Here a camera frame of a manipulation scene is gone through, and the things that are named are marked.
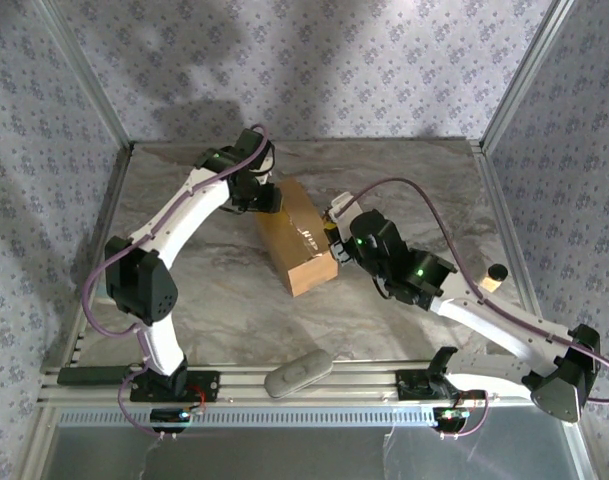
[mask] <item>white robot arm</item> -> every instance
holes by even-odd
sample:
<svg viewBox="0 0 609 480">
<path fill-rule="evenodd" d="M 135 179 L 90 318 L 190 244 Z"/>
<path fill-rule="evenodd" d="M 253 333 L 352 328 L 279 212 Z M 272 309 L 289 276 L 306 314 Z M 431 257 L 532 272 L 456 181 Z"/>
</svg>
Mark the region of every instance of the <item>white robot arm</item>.
<svg viewBox="0 0 609 480">
<path fill-rule="evenodd" d="M 137 336 L 151 374 L 175 396 L 184 388 L 186 358 L 173 328 L 171 311 L 178 291 L 169 271 L 202 222 L 229 199 L 240 212 L 280 210 L 280 191 L 268 183 L 275 162 L 273 148 L 262 138 L 245 130 L 234 147 L 206 151 L 186 182 L 149 222 L 128 239 L 113 237 L 105 247 L 111 258 L 139 245 L 108 266 L 107 292 L 120 310 L 141 321 Z M 257 159 L 247 168 L 209 181 L 258 150 Z"/>
<path fill-rule="evenodd" d="M 503 355 L 472 356 L 443 348 L 430 373 L 436 389 L 443 388 L 444 394 L 450 387 L 493 392 L 494 384 L 510 382 L 515 395 L 530 396 L 547 413 L 567 422 L 579 420 L 599 370 L 598 362 L 579 351 L 599 354 L 594 329 L 579 325 L 569 331 L 490 292 L 482 294 L 464 271 L 431 252 L 409 248 L 393 222 L 377 210 L 362 212 L 348 193 L 331 203 L 327 215 L 327 225 L 334 225 L 327 234 L 335 258 L 340 263 L 354 261 L 366 270 L 383 297 L 466 325 L 517 357 L 516 361 Z M 413 386 L 405 385 L 409 390 Z"/>
</svg>

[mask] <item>patterned wallpaper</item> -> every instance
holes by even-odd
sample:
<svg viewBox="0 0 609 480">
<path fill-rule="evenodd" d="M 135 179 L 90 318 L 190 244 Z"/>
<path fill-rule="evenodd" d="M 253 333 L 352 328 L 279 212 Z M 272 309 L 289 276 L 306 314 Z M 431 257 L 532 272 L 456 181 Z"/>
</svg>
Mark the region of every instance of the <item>patterned wallpaper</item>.
<svg viewBox="0 0 609 480">
<path fill-rule="evenodd" d="M 544 314 L 609 357 L 609 0 L 578 0 L 492 159 Z M 609 470 L 609 408 L 589 411 Z"/>
<path fill-rule="evenodd" d="M 61 0 L 131 139 L 479 138 L 550 0 Z"/>
<path fill-rule="evenodd" d="M 117 147 L 31 2 L 0 2 L 0 479 L 66 335 Z"/>
</svg>

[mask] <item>metal corner post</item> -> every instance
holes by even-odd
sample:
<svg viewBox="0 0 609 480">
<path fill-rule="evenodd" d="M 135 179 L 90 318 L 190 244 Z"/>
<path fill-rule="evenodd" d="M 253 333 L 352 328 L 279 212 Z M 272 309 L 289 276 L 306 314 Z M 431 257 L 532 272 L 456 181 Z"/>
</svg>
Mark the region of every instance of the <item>metal corner post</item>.
<svg viewBox="0 0 609 480">
<path fill-rule="evenodd" d="M 511 122 L 526 92 L 530 88 L 550 52 L 564 20 L 575 0 L 554 0 L 547 10 L 531 45 L 506 89 L 495 115 L 480 140 L 482 152 L 489 155 L 497 146 L 502 134 Z"/>
<path fill-rule="evenodd" d="M 64 13 L 55 0 L 33 0 L 47 30 L 62 50 L 82 90 L 97 110 L 98 115 L 106 125 L 111 137 L 117 145 L 129 148 L 130 139 L 122 126 L 122 122 L 106 96 L 99 79 L 84 55 L 75 34 L 68 26 Z"/>
<path fill-rule="evenodd" d="M 515 279 L 515 285 L 520 296 L 520 301 L 525 310 L 535 315 L 541 316 L 542 311 L 535 295 L 531 277 L 528 274 L 526 261 L 519 241 L 511 215 L 504 200 L 502 187 L 493 164 L 488 160 L 487 154 L 483 153 L 479 142 L 471 141 L 471 148 L 480 170 L 484 188 L 487 191 L 489 203 L 495 215 L 495 221 L 499 230 L 502 245 L 506 251 L 509 269 Z M 564 424 L 562 426 L 564 437 L 568 442 L 568 447 L 575 465 L 577 475 L 581 480 L 592 480 L 601 478 L 596 469 L 599 469 L 594 455 L 594 449 L 587 444 L 587 429 L 578 424 Z"/>
</svg>

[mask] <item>brown box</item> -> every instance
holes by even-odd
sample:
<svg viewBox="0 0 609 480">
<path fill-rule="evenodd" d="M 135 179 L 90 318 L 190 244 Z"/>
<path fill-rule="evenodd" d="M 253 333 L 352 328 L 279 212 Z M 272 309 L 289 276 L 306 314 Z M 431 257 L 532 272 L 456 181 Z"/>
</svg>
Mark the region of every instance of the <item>brown box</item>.
<svg viewBox="0 0 609 480">
<path fill-rule="evenodd" d="M 278 184 L 279 213 L 256 213 L 260 235 L 277 273 L 296 297 L 337 276 L 324 225 L 306 191 L 294 178 Z"/>
</svg>

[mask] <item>marble surface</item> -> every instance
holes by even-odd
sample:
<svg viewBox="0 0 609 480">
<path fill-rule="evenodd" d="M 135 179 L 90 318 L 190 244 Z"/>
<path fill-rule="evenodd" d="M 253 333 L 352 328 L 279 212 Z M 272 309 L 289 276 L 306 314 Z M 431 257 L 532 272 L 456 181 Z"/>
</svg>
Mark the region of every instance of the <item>marble surface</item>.
<svg viewBox="0 0 609 480">
<path fill-rule="evenodd" d="M 148 221 L 204 148 L 138 145 L 111 233 L 128 235 Z M 306 187 L 320 210 L 339 193 L 357 191 L 382 177 L 412 178 L 435 202 L 478 278 L 490 264 L 506 263 L 473 155 L 463 140 L 281 143 L 274 179 L 290 175 Z M 452 259 L 429 210 L 409 187 L 381 186 L 360 203 L 393 220 L 410 245 Z M 487 350 L 485 338 L 454 321 L 382 299 L 355 265 L 292 298 L 277 278 L 252 214 L 215 212 L 185 245 L 172 274 L 180 292 L 174 324 L 190 364 L 278 363 L 318 347 L 345 360 L 429 359 L 443 345 Z M 499 294 L 517 303 L 510 277 Z M 93 311 L 113 330 L 132 321 L 117 311 L 102 287 Z M 108 339 L 87 327 L 80 364 L 140 359 L 135 338 Z"/>
</svg>

